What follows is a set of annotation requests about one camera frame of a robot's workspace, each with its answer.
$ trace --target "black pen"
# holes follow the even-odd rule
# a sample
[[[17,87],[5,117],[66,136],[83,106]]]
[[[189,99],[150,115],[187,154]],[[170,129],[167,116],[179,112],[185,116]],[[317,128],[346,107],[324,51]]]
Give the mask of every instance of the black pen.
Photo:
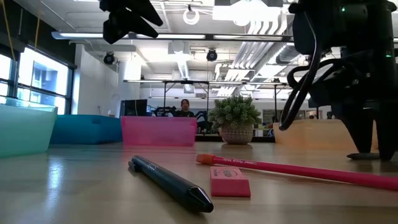
[[[129,167],[136,172],[143,172],[188,210],[192,212],[213,211],[213,203],[206,192],[177,174],[141,156],[134,156],[129,162]]]

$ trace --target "pen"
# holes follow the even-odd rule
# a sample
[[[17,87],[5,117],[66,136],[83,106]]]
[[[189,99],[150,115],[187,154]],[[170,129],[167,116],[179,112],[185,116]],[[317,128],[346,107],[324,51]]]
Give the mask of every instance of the pen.
[[[398,178],[395,177],[383,177],[373,174],[361,174],[338,170],[273,164],[269,162],[247,161],[243,159],[228,159],[211,154],[197,155],[197,162],[208,165],[222,164],[227,166],[244,167],[249,169],[300,175],[304,177],[313,177],[325,180],[335,180],[386,190],[398,190]]]
[[[129,167],[144,173],[186,209],[192,212],[213,211],[213,203],[206,192],[177,174],[141,156],[134,156]]]

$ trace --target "pink pencil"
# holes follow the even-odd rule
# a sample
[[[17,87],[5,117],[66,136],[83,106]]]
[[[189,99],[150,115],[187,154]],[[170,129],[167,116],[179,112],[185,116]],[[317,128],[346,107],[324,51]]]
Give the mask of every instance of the pink pencil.
[[[386,190],[398,190],[398,178],[382,177],[373,174],[360,174],[338,170],[317,169],[302,166],[272,164],[268,162],[247,161],[242,159],[227,159],[211,154],[197,155],[197,162],[202,164],[223,164],[228,166],[244,167],[249,169],[266,170],[283,174],[301,175],[326,180],[335,180],[367,187]]]

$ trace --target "teal container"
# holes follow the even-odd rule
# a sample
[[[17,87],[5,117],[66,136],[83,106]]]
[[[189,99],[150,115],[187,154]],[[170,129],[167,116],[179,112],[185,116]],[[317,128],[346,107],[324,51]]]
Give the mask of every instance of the teal container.
[[[51,144],[105,144],[121,142],[119,118],[100,115],[58,115]]]
[[[0,157],[45,152],[57,107],[0,96]]]

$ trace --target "woven plant pot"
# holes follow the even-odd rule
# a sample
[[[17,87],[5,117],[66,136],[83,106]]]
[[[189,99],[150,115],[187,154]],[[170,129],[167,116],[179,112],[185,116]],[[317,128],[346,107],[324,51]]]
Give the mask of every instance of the woven plant pot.
[[[245,124],[232,128],[229,124],[224,124],[221,129],[221,137],[228,144],[247,144],[253,138],[253,125]]]

